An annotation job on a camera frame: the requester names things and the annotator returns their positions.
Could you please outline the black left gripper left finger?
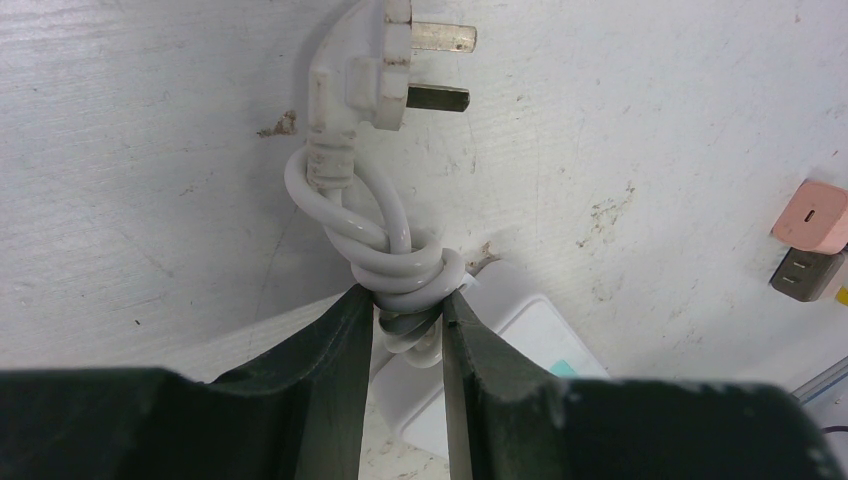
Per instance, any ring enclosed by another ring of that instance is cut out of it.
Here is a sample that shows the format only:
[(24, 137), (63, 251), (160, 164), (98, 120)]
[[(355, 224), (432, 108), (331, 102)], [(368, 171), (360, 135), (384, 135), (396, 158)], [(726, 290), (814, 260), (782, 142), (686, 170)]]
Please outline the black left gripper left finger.
[(163, 368), (5, 370), (5, 479), (354, 479), (373, 331), (354, 286), (209, 383)]

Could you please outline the salmon cube plug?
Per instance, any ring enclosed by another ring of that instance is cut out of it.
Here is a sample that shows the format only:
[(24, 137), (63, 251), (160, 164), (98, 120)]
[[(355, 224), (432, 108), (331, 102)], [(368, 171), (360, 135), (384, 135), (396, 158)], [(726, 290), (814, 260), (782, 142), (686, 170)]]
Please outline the salmon cube plug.
[(839, 253), (847, 245), (847, 190), (819, 181), (804, 182), (771, 233), (801, 251)]

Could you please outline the white long power strip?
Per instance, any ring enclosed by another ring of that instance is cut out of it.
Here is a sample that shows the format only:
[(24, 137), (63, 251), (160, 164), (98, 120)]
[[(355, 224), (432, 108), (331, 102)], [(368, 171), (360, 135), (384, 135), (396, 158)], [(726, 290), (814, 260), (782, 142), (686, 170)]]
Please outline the white long power strip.
[[(465, 303), (451, 305), (471, 367), (507, 397), (521, 397), (534, 377), (606, 379), (590, 352), (552, 301), (530, 277), (505, 260), (493, 261), (460, 288)], [(443, 366), (426, 369), (394, 356), (376, 372), (372, 391), (387, 426), (400, 440), (442, 458), (449, 456), (449, 422)]]

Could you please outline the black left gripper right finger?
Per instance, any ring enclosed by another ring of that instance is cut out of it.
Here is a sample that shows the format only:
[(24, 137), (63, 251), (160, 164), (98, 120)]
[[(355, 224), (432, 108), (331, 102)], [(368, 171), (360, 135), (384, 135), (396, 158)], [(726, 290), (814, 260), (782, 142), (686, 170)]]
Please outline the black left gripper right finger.
[(496, 391), (443, 303), (454, 479), (842, 479), (821, 430), (789, 393), (758, 383), (565, 379)]

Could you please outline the black power adapter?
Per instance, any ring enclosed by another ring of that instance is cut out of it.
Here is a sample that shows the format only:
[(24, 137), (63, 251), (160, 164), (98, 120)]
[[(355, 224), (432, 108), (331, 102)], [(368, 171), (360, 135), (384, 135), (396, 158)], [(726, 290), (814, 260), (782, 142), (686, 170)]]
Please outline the black power adapter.
[(790, 248), (769, 284), (799, 302), (835, 297), (847, 280), (847, 253), (821, 254)]

